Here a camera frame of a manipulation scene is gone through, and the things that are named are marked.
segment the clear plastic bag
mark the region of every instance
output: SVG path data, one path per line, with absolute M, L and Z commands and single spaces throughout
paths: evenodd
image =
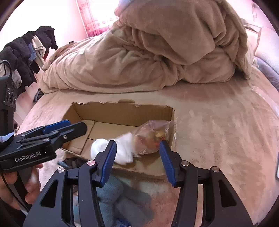
M 133 133 L 134 155 L 144 155 L 157 152 L 162 140 L 168 140 L 169 128 L 174 121 L 149 120 L 139 126 Z

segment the white tissue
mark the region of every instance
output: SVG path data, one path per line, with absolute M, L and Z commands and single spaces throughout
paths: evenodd
M 97 139 L 91 146 L 91 159 L 95 159 L 98 153 L 103 152 L 110 140 L 114 140 L 117 145 L 117 152 L 114 160 L 116 163 L 126 165 L 134 161 L 132 146 L 133 135 L 130 132 L 115 139 Z

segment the pink curtain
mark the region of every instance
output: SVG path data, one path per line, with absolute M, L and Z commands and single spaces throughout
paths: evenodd
M 77 3 L 88 37 L 102 34 L 118 19 L 114 15 L 118 0 L 77 0 Z

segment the human hand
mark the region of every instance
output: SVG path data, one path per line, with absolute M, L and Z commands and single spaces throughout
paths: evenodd
M 40 193 L 41 183 L 39 182 L 39 172 L 38 168 L 42 168 L 43 164 L 38 164 L 32 167 L 31 176 L 28 182 L 25 184 L 25 188 L 28 194 L 25 196 L 25 201 L 29 204 L 33 204 L 36 198 Z M 7 184 L 12 185 L 17 181 L 17 173 L 3 173 Z M 10 193 L 9 189 L 6 187 L 3 179 L 0 177 L 0 197 L 1 199 L 9 204 L 11 207 L 20 210 L 20 206 L 14 198 L 14 196 Z

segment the fuzzy bedspread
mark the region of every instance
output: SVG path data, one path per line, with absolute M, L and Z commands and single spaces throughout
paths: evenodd
M 24 120 L 19 133 L 62 119 L 72 102 L 117 102 L 168 105 L 177 122 L 175 150 L 196 167 L 218 166 L 242 199 L 253 223 L 260 222 L 279 194 L 275 179 L 279 141 L 279 94 L 267 78 L 252 67 L 251 79 L 237 73 L 225 83 L 178 84 L 154 92 L 96 94 L 59 90 L 44 95 Z M 42 187 L 58 168 L 65 152 L 40 170 Z M 162 179 L 130 175 L 126 179 L 152 196 L 154 220 L 148 226 L 170 226 L 178 189 Z M 198 217 L 202 202 L 199 200 Z
M 154 91 L 228 81 L 251 73 L 247 34 L 226 0 L 124 0 L 119 20 L 100 36 L 57 50 L 44 65 L 44 93 Z

